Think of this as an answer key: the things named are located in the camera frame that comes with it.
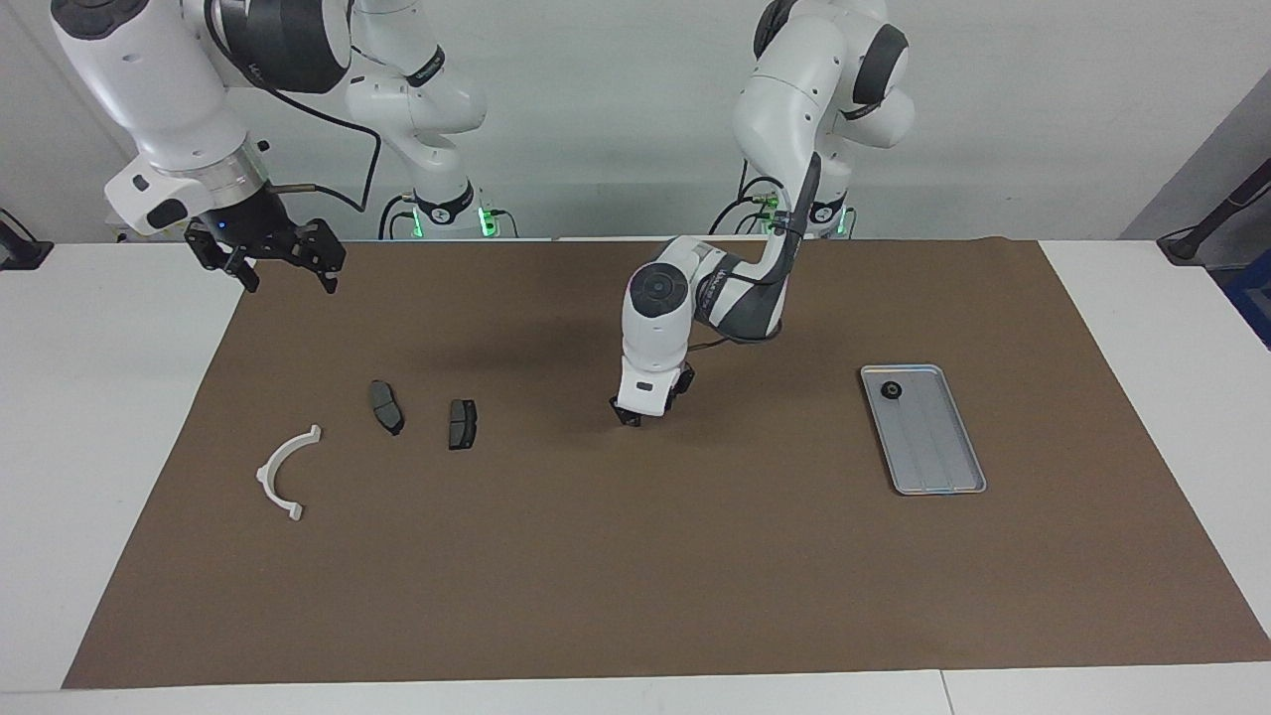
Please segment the small black clamp stand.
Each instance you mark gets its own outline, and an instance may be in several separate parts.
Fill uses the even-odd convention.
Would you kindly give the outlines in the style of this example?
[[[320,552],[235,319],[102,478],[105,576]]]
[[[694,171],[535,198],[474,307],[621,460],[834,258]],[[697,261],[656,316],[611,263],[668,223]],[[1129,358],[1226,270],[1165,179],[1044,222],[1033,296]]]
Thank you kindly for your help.
[[[0,272],[37,271],[53,248],[53,241],[36,239],[19,218],[0,207]]]

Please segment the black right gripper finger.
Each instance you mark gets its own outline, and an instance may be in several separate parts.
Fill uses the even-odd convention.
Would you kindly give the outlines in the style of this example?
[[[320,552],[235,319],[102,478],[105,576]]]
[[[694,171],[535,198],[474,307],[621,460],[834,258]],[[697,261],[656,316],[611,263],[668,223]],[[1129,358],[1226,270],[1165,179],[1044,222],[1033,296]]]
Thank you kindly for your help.
[[[226,250],[207,226],[187,226],[186,245],[194,253],[194,258],[205,271],[219,271],[234,277],[241,284],[241,290],[255,293],[259,288],[259,276],[248,263],[245,246],[235,246]]]
[[[347,251],[323,220],[310,220],[286,231],[286,262],[318,277],[325,293],[336,293]]]

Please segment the blue crate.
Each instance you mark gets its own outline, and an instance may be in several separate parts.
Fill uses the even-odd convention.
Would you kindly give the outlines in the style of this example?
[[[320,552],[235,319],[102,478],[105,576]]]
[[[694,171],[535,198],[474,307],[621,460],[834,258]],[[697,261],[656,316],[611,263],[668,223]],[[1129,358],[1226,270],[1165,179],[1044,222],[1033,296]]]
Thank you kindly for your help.
[[[1221,284],[1221,293],[1271,352],[1271,249],[1242,271],[1235,271]]]

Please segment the long black clamp stand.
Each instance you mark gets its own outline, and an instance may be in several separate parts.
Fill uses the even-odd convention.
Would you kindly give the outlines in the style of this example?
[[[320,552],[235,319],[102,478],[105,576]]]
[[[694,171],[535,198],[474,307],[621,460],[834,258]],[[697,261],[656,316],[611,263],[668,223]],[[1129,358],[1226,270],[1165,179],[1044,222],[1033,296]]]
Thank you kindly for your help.
[[[1218,229],[1235,215],[1240,215],[1244,210],[1254,207],[1270,192],[1271,157],[1267,157],[1249,177],[1244,178],[1240,185],[1235,187],[1235,190],[1225,196],[1225,199],[1221,199],[1221,203],[1216,204],[1215,210],[1211,210],[1207,216],[1200,220],[1199,224],[1177,229],[1157,237],[1157,246],[1172,264],[1199,265],[1201,264],[1201,259],[1199,259],[1200,248],[1213,236],[1213,232],[1216,232]]]

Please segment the brown table mat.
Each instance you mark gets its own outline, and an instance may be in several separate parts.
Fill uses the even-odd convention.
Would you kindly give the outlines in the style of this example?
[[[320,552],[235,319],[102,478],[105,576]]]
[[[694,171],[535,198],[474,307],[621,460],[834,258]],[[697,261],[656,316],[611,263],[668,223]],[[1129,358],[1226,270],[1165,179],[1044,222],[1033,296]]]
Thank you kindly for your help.
[[[780,338],[627,427],[651,254],[364,243],[333,295],[259,263],[65,686],[1271,660],[1038,244],[808,243]],[[943,370],[984,493],[894,490],[868,363]],[[313,424],[292,521],[255,472]]]

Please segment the long grey brake pad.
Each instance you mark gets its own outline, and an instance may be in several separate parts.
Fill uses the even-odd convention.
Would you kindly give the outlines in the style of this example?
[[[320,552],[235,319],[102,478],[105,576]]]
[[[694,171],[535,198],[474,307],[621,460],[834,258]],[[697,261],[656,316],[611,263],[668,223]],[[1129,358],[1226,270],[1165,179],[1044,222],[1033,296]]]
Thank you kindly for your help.
[[[371,406],[377,425],[381,425],[390,436],[400,436],[400,431],[405,425],[405,417],[400,411],[390,384],[384,380],[372,380],[369,384],[369,406]]]

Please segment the silver ribbed metal tray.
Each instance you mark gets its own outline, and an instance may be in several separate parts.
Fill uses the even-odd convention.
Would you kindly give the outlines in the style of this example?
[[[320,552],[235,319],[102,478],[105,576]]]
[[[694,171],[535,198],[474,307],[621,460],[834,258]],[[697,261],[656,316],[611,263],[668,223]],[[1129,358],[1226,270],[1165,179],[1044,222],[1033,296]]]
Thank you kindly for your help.
[[[904,497],[972,495],[988,481],[946,373],[935,363],[868,363],[859,370],[894,490]],[[899,401],[880,394],[886,380]]]

